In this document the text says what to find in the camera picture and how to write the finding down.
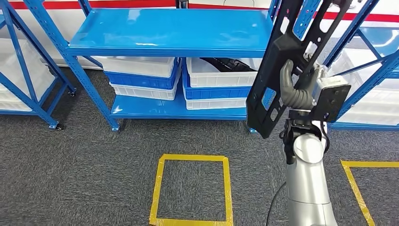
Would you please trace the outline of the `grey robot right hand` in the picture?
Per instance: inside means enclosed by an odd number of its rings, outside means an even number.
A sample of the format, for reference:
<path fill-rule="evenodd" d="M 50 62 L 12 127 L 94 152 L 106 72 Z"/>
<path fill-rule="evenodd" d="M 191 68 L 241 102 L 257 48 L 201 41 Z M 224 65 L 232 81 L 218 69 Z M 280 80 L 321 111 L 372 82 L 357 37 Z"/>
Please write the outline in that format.
<path fill-rule="evenodd" d="M 285 106 L 293 109 L 311 110 L 316 101 L 312 93 L 315 88 L 316 80 L 319 76 L 320 64 L 315 63 L 312 67 L 310 80 L 305 84 L 305 88 L 296 89 L 292 83 L 292 70 L 294 63 L 287 60 L 280 70 L 280 95 Z"/>

